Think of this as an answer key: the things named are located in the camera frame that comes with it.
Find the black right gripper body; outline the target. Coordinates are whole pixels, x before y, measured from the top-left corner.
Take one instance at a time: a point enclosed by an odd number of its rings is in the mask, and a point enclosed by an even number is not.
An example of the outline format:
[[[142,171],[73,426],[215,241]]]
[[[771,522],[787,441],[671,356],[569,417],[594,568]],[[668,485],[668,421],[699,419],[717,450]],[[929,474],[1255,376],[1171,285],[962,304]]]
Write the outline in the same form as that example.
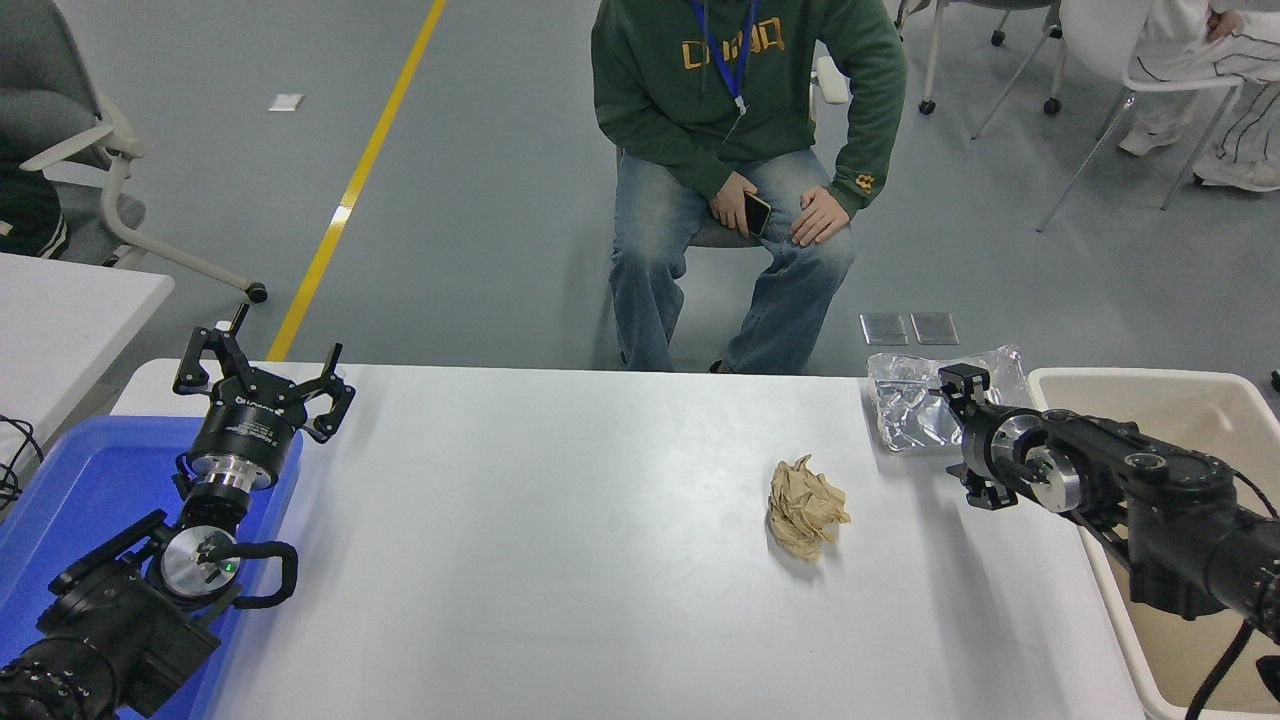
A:
[[[963,427],[963,457],[975,474],[997,480],[1002,461],[1025,462],[1025,407],[966,404],[960,411],[959,424]]]

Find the person's right hand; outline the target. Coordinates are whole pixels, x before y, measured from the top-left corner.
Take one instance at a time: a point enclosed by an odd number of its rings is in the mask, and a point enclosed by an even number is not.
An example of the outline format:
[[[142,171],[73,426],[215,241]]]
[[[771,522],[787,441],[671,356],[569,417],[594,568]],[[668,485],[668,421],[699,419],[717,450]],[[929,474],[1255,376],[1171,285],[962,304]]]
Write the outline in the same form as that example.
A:
[[[710,214],[726,228],[739,232],[742,237],[753,234],[748,223],[748,196],[756,193],[756,186],[736,170],[730,176],[708,202]]]

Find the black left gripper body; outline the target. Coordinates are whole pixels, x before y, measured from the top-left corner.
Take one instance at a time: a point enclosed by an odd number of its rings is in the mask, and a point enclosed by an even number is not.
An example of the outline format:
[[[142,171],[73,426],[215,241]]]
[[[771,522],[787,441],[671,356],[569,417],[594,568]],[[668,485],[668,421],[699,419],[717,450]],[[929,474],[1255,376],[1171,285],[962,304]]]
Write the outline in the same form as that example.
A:
[[[237,457],[261,471],[279,471],[296,432],[307,420],[300,404],[278,405],[278,397],[251,398],[239,380],[220,380],[210,409],[188,452],[189,465],[206,471],[220,457]]]

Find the person's left hand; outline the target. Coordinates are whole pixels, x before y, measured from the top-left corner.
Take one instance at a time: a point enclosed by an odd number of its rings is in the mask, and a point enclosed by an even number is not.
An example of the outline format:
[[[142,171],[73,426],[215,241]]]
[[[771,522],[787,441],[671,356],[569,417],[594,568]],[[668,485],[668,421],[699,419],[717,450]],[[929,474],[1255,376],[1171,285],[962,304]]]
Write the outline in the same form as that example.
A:
[[[801,196],[797,218],[790,227],[792,242],[800,247],[820,245],[849,227],[851,215],[826,188],[815,186]]]

